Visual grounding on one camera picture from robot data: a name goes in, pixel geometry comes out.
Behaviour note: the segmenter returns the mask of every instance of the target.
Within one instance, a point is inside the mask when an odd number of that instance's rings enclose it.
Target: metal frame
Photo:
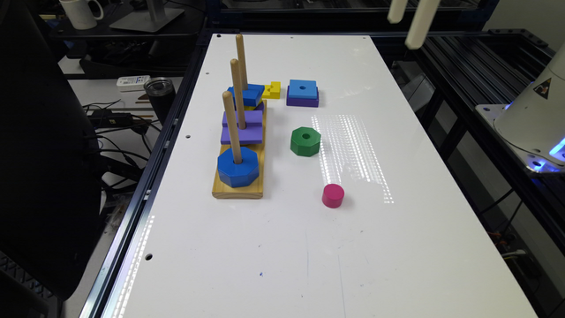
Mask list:
[[[552,53],[548,49],[536,48],[535,43],[524,42],[524,45],[537,51],[537,55],[531,58],[537,56],[538,62],[551,58]],[[478,46],[475,51],[484,61],[474,60],[476,57],[469,52],[461,54],[461,49],[471,46]],[[560,193],[565,193],[565,179],[534,178],[526,173],[524,164],[474,111],[477,104],[510,103],[530,79],[512,70],[490,49],[471,38],[430,38],[421,50],[414,51],[414,57],[437,87],[436,92],[445,98],[458,117],[450,136],[440,145],[444,161],[448,160],[450,151],[463,137],[464,130],[468,130],[565,254],[565,204],[562,199],[559,200]],[[422,122],[427,123],[435,112],[437,110],[433,107],[425,111]]]
[[[478,8],[440,8],[432,31],[479,31],[490,19],[499,0],[481,0]],[[268,32],[406,32],[417,2],[410,2],[404,19],[388,23],[388,8],[305,9],[294,0],[289,9],[223,9],[222,0],[207,0],[208,26],[239,28],[244,31]]]
[[[153,154],[149,158],[147,167],[124,214],[124,219],[110,246],[98,277],[94,281],[93,288],[80,313],[80,318],[100,317],[107,304],[116,301],[110,298],[110,294],[120,269],[123,267],[124,261],[127,260],[127,255],[132,252],[129,250],[129,246],[135,246],[135,242],[139,240],[140,236],[139,229],[142,229],[147,221],[155,193],[167,168],[170,150],[178,138],[178,128],[185,118],[186,105],[188,105],[188,101],[190,101],[196,86],[210,37],[211,32],[200,33],[200,37],[197,40],[197,48],[192,53],[191,62],[186,69],[185,77],[177,92],[177,97],[173,102],[169,117],[163,125],[159,139],[155,143]]]

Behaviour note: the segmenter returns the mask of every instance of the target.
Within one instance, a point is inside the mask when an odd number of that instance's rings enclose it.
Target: black table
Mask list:
[[[185,9],[185,14],[171,21],[156,34],[122,31],[109,27],[112,23],[133,11],[133,7],[129,5],[129,2],[125,1],[121,5],[109,4],[106,6],[104,8],[105,17],[98,21],[97,27],[89,30],[75,30],[71,25],[71,21],[64,19],[49,33],[49,36],[53,39],[66,41],[172,40],[194,36],[202,28],[206,15],[203,4],[190,4],[185,0],[183,4],[166,3],[165,7]]]

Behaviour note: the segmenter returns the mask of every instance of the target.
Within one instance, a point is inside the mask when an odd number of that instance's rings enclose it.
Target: wooden base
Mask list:
[[[257,159],[259,160],[259,176],[251,183],[249,186],[242,186],[238,188],[232,188],[229,185],[224,184],[220,180],[220,175],[218,174],[218,169],[215,171],[214,186],[212,187],[212,195],[216,199],[260,199],[263,197],[263,173],[265,171],[265,143],[267,142],[265,131],[267,130],[267,101],[265,103],[265,109],[263,110],[263,143],[258,145],[246,145],[245,147],[250,148],[257,153]],[[220,155],[231,148],[230,145],[222,145],[220,148]]]

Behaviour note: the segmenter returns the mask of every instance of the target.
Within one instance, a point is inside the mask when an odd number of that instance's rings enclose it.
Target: wooden dowel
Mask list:
[[[241,89],[247,90],[247,66],[245,64],[244,36],[236,35],[237,59],[239,60],[239,74],[241,75]]]
[[[239,122],[239,129],[245,129],[245,110],[244,110],[244,96],[241,91],[241,76],[239,73],[239,62],[237,59],[231,59],[231,78],[233,79],[233,91],[236,93],[236,110],[237,121]]]
[[[419,49],[424,44],[439,5],[440,0],[420,0],[404,42],[408,49]]]
[[[395,24],[403,19],[408,0],[392,0],[388,9],[388,22]]]
[[[233,96],[230,92],[223,92],[223,107],[226,109],[228,119],[228,131],[230,132],[231,151],[233,151],[233,163],[241,163],[241,147],[239,146],[239,134],[237,133],[236,111],[233,110]]]

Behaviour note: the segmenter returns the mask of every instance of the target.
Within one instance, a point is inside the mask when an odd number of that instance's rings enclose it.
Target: yellow block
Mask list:
[[[271,82],[271,85],[265,85],[262,97],[269,99],[281,98],[281,82]]]
[[[263,110],[263,143],[258,145],[246,145],[246,147],[257,153],[257,159],[259,160],[259,176],[248,186],[232,188],[220,180],[218,169],[216,169],[214,185],[212,186],[212,195],[216,199],[260,199],[263,197],[265,143],[267,142],[267,135],[265,134],[267,129],[267,101],[263,102],[265,103],[265,109]],[[220,155],[229,148],[231,148],[231,145],[222,145],[220,148]]]

